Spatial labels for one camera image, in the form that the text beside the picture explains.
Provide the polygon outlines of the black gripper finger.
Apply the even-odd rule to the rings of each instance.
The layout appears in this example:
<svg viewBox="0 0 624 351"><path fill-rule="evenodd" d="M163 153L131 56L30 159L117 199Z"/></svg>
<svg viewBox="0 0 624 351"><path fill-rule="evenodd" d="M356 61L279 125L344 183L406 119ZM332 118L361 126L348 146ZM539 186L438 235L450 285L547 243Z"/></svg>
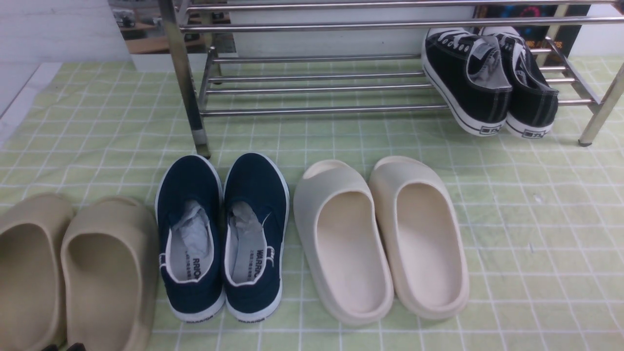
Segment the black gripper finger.
<svg viewBox="0 0 624 351"><path fill-rule="evenodd" d="M75 343L69 346L67 351L86 351L85 345L81 343Z"/></svg>

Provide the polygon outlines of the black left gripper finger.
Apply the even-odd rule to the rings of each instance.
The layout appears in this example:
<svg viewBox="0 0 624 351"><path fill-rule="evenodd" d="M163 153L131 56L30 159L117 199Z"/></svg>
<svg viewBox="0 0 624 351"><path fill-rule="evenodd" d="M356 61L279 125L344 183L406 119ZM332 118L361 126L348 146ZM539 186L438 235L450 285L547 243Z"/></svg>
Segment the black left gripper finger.
<svg viewBox="0 0 624 351"><path fill-rule="evenodd" d="M58 351L56 344L47 345L42 351Z"/></svg>

